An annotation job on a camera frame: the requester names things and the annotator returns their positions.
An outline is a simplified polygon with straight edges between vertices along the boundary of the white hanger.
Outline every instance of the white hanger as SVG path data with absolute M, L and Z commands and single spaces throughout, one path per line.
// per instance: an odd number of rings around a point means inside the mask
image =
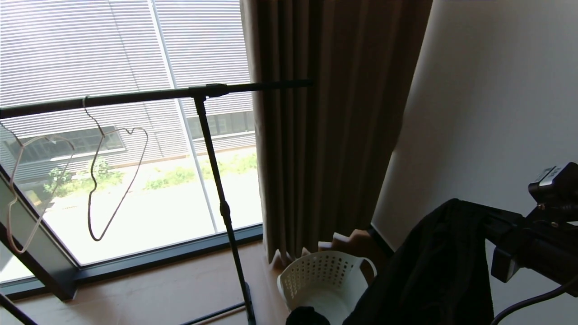
M 8 183 L 8 188 L 9 188 L 10 192 L 12 193 L 12 195 L 14 196 L 14 198 L 12 199 L 12 201 L 10 201 L 10 203 L 8 203 L 8 215 L 6 217 L 6 232 L 8 234 L 8 244 L 10 245 L 10 248 L 12 249 L 12 251 L 16 254 L 23 254 L 24 252 L 26 252 L 26 250 L 30 246 L 30 243 L 32 242 L 34 235 L 36 234 L 38 228 L 40 227 L 40 224 L 42 223 L 42 220 L 44 219 L 44 214 L 46 213 L 46 208 L 48 207 L 48 204 L 47 204 L 44 207 L 44 209 L 42 210 L 42 212 L 38 214 L 39 217 L 36 220 L 36 224 L 34 225 L 34 228 L 32 228 L 30 236 L 28 236 L 28 239 L 26 239 L 26 243 L 24 244 L 22 249 L 18 249 L 18 247 L 16 247 L 16 243 L 14 242 L 14 237 L 12 236 L 12 206 L 18 201 L 18 195 L 16 194 L 16 189 L 14 188 L 14 177 L 16 176 L 16 171 L 18 170 L 18 165 L 20 165 L 20 160 L 22 159 L 22 154 L 24 153 L 24 149 L 26 148 L 26 146 L 28 146 L 29 144 L 31 144 L 31 143 L 39 140 L 39 139 L 45 139 L 47 141 L 53 141 L 54 139 L 60 139 L 60 140 L 66 141 L 68 143 L 68 145 L 71 147 L 72 153 L 71 153 L 70 157 L 68 158 L 68 161 L 66 162 L 66 166 L 64 167 L 64 170 L 62 172 L 62 175 L 64 175 L 66 173 L 66 170 L 68 169 L 68 165 L 70 164 L 72 156 L 74 155 L 75 148 L 74 148 L 74 145 L 72 144 L 72 142 L 68 141 L 68 139 L 66 139 L 62 136 L 59 136 L 59 135 L 36 136 L 36 137 L 26 141 L 25 143 L 22 143 L 20 141 L 20 139 L 18 139 L 16 134 L 14 134 L 14 132 L 12 132 L 10 129 L 6 128 L 2 123 L 0 123 L 0 125 L 5 130 L 10 132 L 14 136 L 14 139 L 16 139 L 16 142 L 20 145 L 20 151 L 18 153 L 18 158 L 16 159 L 16 164 L 14 165 L 14 169 L 12 170 L 12 174 L 10 176 L 10 180 Z M 54 189 L 52 190 L 52 193 L 50 194 L 49 202 L 54 197 L 54 193 L 56 192 L 56 189 L 58 189 L 60 187 L 61 181 L 62 181 L 62 177 L 58 177 L 58 179 L 56 181 L 56 186 L 54 187 Z
M 94 183 L 94 187 L 92 188 L 92 190 L 90 191 L 90 193 L 88 194 L 88 232 L 90 233 L 90 237 L 92 237 L 92 240 L 98 242 L 100 241 L 104 236 L 106 231 L 108 230 L 112 220 L 114 219 L 114 217 L 116 216 L 116 213 L 118 212 L 118 209 L 120 208 L 120 205 L 123 203 L 124 198 L 127 196 L 128 192 L 130 191 L 132 184 L 134 183 L 137 174 L 139 173 L 140 170 L 140 165 L 143 162 L 143 157 L 145 156 L 145 151 L 146 151 L 146 147 L 149 144 L 149 133 L 142 127 L 135 127 L 135 128 L 131 128 L 130 130 L 127 128 L 120 128 L 120 129 L 115 129 L 112 131 L 108 131 L 108 132 L 104 132 L 102 131 L 101 125 L 98 123 L 98 121 L 92 116 L 90 115 L 90 113 L 88 112 L 88 110 L 86 109 L 86 99 L 88 98 L 88 96 L 85 96 L 82 99 L 82 106 L 84 108 L 84 111 L 86 112 L 86 114 L 97 124 L 98 130 L 101 132 L 101 140 L 98 144 L 97 147 L 97 151 L 94 153 L 94 157 L 92 158 L 92 163 L 90 165 L 90 177 L 92 178 L 92 182 Z M 98 156 L 98 152 L 101 149 L 102 146 L 102 142 L 104 141 L 105 137 L 109 134 L 115 133 L 115 132 L 120 132 L 120 131 L 125 131 L 126 133 L 128 133 L 128 135 L 132 135 L 134 133 L 135 130 L 141 130 L 144 132 L 144 135 L 146 136 L 146 141 L 144 143 L 144 148 L 142 153 L 140 154 L 140 160 L 139 160 L 139 164 L 136 167 L 136 171 L 135 171 L 135 175 L 132 177 L 131 183 L 128 185 L 127 190 L 124 192 L 123 197 L 120 199 L 120 202 L 118 203 L 118 205 L 116 206 L 116 209 L 114 210 L 112 216 L 110 217 L 108 223 L 106 223 L 106 227 L 105 229 L 102 231 L 102 234 L 99 237 L 96 237 L 94 235 L 94 232 L 92 230 L 92 214 L 91 214 L 91 210 L 92 210 L 92 194 L 94 193 L 94 191 L 97 190 L 97 180 L 94 177 L 94 163 L 97 160 L 97 156 Z

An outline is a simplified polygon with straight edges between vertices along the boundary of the perforated basket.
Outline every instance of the perforated basket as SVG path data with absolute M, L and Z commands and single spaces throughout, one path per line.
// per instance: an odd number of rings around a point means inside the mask
M 342 324 L 353 311 L 367 281 L 360 265 L 364 257 L 328 250 L 305 255 L 291 263 L 277 278 L 277 287 L 289 310 L 312 306 L 332 325 Z

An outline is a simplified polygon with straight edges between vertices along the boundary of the brown curtain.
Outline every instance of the brown curtain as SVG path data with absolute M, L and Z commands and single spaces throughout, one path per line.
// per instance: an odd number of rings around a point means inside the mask
M 240 0 L 269 262 L 369 225 L 431 0 Z

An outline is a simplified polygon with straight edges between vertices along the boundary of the clothes rack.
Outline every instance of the clothes rack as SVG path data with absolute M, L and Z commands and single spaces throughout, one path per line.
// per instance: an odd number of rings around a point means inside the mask
M 263 82 L 263 83 L 247 83 L 247 84 L 233 84 L 227 85 L 222 83 L 206 84 L 204 86 L 193 86 L 187 88 L 169 89 L 169 90 L 155 90 L 155 91 L 140 91 L 135 93 L 115 94 L 115 95 L 101 95 L 90 96 L 86 98 L 65 99 L 53 102 L 41 102 L 37 104 L 9 106 L 0 109 L 0 120 L 9 119 L 13 117 L 28 116 L 50 112 L 60 112 L 71 109 L 88 108 L 95 106 L 128 104 L 133 102 L 144 101 L 158 101 L 163 99 L 176 99 L 190 97 L 195 102 L 195 108 L 201 123 L 201 130 L 203 138 L 207 147 L 207 154 L 211 165 L 211 170 L 214 176 L 214 182 L 217 187 L 217 194 L 220 202 L 220 212 L 223 217 L 223 222 L 227 228 L 227 237 L 231 245 L 233 259 L 235 260 L 235 268 L 239 277 L 239 284 L 243 294 L 243 302 L 233 306 L 221 309 L 219 311 L 210 313 L 208 315 L 199 317 L 182 325 L 197 324 L 208 320 L 218 315 L 222 315 L 236 308 L 245 307 L 247 312 L 247 319 L 249 324 L 255 324 L 255 313 L 253 311 L 253 303 L 249 291 L 249 285 L 245 282 L 241 261 L 239 258 L 239 248 L 235 240 L 233 232 L 233 225 L 231 221 L 231 209 L 225 200 L 223 185 L 218 171 L 217 157 L 215 155 L 213 141 L 211 140 L 209 122 L 207 120 L 205 110 L 205 100 L 211 97 L 220 97 L 229 93 L 242 93 L 245 91 L 262 91 L 262 90 L 279 90 L 284 88 L 308 87 L 313 82 L 311 80 L 291 80 L 279 82 Z M 0 297 L 0 305 L 9 311 L 14 317 L 23 322 L 25 325 L 36 325 L 26 314 L 18 309 L 9 299 L 4 296 Z

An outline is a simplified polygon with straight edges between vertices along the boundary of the corrugated metal siding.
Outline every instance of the corrugated metal siding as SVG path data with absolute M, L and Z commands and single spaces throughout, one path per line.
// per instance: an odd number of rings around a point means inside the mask
M 249 81 L 240 27 L 239 3 L 231 1 L 157 1 L 157 7 L 180 87 L 192 84 Z M 153 17 L 146 0 L 0 1 L 0 105 L 169 88 Z M 188 117 L 196 116 L 185 99 Z M 209 114 L 252 110 L 250 94 L 207 101 Z M 91 108 L 102 125 L 143 127 L 149 132 L 145 160 L 187 154 L 175 101 Z M 3 120 L 26 138 L 95 127 L 82 110 Z M 2 140 L 9 139 L 1 134 Z M 121 133 L 126 150 L 105 155 L 111 165 L 136 163 L 143 135 Z M 217 150 L 254 144 L 254 134 L 215 139 Z M 201 140 L 195 141 L 199 153 Z M 70 169 L 86 167 L 76 158 Z M 0 145 L 0 161 L 11 169 L 12 154 Z M 66 161 L 23 164 L 22 182 L 46 176 Z

